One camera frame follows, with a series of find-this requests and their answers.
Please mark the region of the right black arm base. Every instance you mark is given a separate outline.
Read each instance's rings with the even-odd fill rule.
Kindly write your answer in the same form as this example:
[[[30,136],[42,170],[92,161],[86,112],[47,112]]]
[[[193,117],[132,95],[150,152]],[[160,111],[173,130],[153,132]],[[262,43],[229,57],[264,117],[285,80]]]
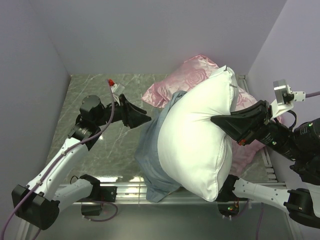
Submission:
[[[217,208],[224,218],[232,219],[240,213],[239,198],[233,193],[238,179],[237,176],[229,174],[218,193]]]

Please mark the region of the pink rose satin pillow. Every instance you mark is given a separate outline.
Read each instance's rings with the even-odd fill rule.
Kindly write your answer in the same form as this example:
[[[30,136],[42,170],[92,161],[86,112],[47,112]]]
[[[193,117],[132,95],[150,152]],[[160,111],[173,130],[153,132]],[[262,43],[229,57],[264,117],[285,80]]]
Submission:
[[[219,66],[204,55],[197,55],[185,61],[164,80],[152,84],[141,99],[156,108],[164,108],[178,91],[190,91],[208,79]],[[230,173],[240,176],[245,167],[252,162],[256,153],[265,145],[255,140],[249,145],[240,146],[232,141],[232,165]]]

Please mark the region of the green beige patchwork pillowcase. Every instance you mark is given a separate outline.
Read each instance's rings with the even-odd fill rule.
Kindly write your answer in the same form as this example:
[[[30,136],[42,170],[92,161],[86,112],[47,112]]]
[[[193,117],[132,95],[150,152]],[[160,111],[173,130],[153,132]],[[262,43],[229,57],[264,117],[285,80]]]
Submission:
[[[143,125],[139,143],[134,153],[134,159],[143,173],[144,183],[147,186],[146,199],[153,203],[160,202],[182,186],[169,177],[161,167],[158,154],[158,137],[169,110],[186,93],[183,90],[175,92],[164,109],[158,112],[155,118]]]

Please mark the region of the white pillow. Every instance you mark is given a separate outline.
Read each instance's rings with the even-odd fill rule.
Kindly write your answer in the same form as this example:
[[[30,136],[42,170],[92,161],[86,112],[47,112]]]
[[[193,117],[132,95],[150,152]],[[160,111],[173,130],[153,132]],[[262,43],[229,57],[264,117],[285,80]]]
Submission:
[[[232,165],[232,140],[211,117],[235,110],[238,84],[223,66],[186,92],[168,111],[157,150],[164,172],[208,202],[218,197]]]

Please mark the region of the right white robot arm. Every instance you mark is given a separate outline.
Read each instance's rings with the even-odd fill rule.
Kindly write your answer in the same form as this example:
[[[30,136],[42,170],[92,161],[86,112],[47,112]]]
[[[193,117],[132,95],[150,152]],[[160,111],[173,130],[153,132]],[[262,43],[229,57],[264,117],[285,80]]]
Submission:
[[[293,162],[290,169],[299,175],[306,188],[277,189],[229,175],[220,187],[218,201],[234,197],[255,200],[289,215],[295,222],[320,227],[320,120],[305,122],[296,129],[273,119],[267,101],[258,101],[249,108],[230,115],[211,117],[240,146],[259,141]]]

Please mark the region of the aluminium front rail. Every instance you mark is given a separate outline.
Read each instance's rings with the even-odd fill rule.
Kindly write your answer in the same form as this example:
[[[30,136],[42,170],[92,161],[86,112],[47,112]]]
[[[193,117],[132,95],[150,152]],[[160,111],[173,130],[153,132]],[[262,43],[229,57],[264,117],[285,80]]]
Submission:
[[[103,182],[100,184],[102,198],[104,201],[110,201],[117,205],[153,205],[148,201],[147,187],[143,182]],[[189,204],[207,204],[208,202],[201,197],[180,188],[170,193],[160,202],[159,205],[189,205]]]

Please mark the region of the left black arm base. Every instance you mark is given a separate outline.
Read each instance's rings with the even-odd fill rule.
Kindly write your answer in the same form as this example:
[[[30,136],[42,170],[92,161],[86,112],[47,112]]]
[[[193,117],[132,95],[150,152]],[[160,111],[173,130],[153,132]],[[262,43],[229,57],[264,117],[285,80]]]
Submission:
[[[82,217],[92,222],[106,222],[113,219],[118,213],[116,196],[116,186],[102,186],[97,196],[79,201]]]

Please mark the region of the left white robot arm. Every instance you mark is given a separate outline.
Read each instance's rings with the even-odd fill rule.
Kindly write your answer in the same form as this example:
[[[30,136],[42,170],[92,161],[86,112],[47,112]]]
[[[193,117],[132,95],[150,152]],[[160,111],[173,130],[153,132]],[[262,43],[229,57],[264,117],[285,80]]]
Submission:
[[[17,185],[13,189],[14,215],[40,230],[46,230],[59,213],[73,203],[101,200],[101,182],[91,175],[84,174],[64,188],[60,185],[111,123],[121,121],[124,126],[134,129],[151,120],[147,111],[130,103],[124,94],[118,98],[107,106],[96,95],[82,100],[75,125],[59,152],[26,186]]]

